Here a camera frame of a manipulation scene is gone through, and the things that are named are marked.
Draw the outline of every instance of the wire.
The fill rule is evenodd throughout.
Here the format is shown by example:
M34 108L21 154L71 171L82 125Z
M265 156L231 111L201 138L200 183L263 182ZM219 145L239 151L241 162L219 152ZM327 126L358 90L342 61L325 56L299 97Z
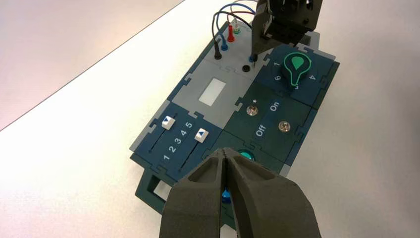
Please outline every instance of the wire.
M242 7L244 7L244 8L246 8L246 9L248 9L249 11L251 11L252 13L255 13L255 11L252 9L252 8L250 8L249 6L247 6L247 5L245 5L245 4L241 4L241 3L229 3L229 4L226 4L225 6L223 6L221 9L220 9L220 11L222 11L223 9L225 9L225 8L227 8L228 6L242 6ZM222 34L222 32L220 32L220 28L219 28L219 15L217 15L217 19L216 19L216 27L217 27L217 30L218 30L218 32L219 32L219 35L220 35L220 37L222 38L222 41L223 41L223 43L224 44L226 44L226 40L225 40L225 38L224 38L224 36L223 36L223 34Z
M215 20L215 17L216 17L216 15L217 16L219 16L221 13L223 13L223 14L228 14L228 15L231 15L231 16L233 16L233 17L236 17L236 18L238 18L239 20L241 20L243 23L245 23L250 29L252 29L252 26L248 23L248 22L246 22L244 19L242 19L241 17L239 17L239 16L237 16L237 15L235 15L234 13L232 13L232 12L227 12L227 11L218 11L218 12L216 12L214 15L213 15L213 21L211 22L211 33L213 34L213 40L214 40L214 42L215 43L217 43L217 41L216 41L216 36L215 36L215 34L214 34L214 20Z
M253 1L253 2L258 3L258 0L236 0L236 1L233 1L233 3L237 3L237 2L240 2L240 1ZM230 21L229 21L229 15L226 15L226 19L227 19L227 22L230 23Z
M234 13L234 14L237 14L237 13L247 13L247 14L252 14L252 15L254 15L252 12L250 12L250 11L231 11L231 13ZM227 17L227 22L229 22L230 23L230 21L229 21L229 15L226 15L226 17Z
M213 21L211 22L211 33L213 34L213 41L214 41L214 58L217 59L217 60L219 60L222 56L220 54L219 44L217 43L216 36L214 34L214 20L216 18L216 15L219 16L221 13L228 14L228 15L231 15L233 17L238 18L239 20L241 20L242 22L244 22L250 29L252 29L252 26L248 22L246 22L244 19L242 19L241 17L235 15L232 12L227 12L227 11L218 11L218 12L216 12L213 15Z

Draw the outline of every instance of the robotic arm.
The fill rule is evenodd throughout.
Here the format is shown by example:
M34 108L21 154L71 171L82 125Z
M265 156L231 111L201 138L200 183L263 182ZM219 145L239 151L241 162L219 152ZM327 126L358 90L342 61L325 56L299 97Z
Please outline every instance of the robotic arm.
M259 0L252 22L252 53L298 44L314 31L322 0Z

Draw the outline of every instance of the dark blue panel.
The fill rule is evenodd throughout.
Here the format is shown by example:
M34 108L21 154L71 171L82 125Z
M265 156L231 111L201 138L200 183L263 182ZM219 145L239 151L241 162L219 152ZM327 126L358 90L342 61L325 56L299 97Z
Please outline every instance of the dark blue panel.
M312 122L315 119L317 111L314 109L311 109L311 111L309 112L308 117L306 118L305 124L298 128L298 131L296 133L302 134L302 138L300 141L295 142L295 144L292 147L292 150L290 151L289 155L287 156L286 162L285 164L287 164L288 166L292 166L293 161L295 161L296 156L298 155L298 152L302 146L302 143L306 137L306 134L309 131L309 128L312 125Z
M288 86L288 80L280 73L283 59L292 52L300 52L297 48L287 45L274 48L272 53L266 57L270 61L267 66L262 67L256 77L256 82L275 91L286 92L290 94L291 98L317 109L319 105L315 102L317 97L321 96L319 95L320 91L328 88L331 83L332 77L328 78L327 75L334 61L315 54L311 49L306 50L308 51L306 55L312 60L312 67L306 76L299 81L298 89L291 89Z
M161 126L165 116L175 119L170 130ZM203 119L202 115L193 118L188 111L175 103L170 103L159 119L151 134L147 134L135 153L151 164L150 168L159 172L159 166L167 170L167 175L174 180L184 177L197 166L207 149L210 149L221 133L221 129ZM203 143L194 139L200 128L209 132Z

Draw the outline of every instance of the white wall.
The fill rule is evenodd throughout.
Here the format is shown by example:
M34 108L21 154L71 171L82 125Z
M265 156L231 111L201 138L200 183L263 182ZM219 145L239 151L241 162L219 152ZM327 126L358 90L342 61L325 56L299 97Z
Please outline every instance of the white wall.
M0 0L0 130L181 0Z

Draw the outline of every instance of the teal button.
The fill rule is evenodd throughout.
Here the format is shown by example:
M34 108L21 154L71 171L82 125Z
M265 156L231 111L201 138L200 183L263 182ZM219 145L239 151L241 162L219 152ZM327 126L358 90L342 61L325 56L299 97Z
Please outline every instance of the teal button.
M246 158L248 158L248 159L250 159L250 160L254 160L254 156L251 154L251 152L246 151L246 150L240 150L240 151L238 151L238 152L239 152L239 154L241 154L242 156L244 156L244 157L246 157Z

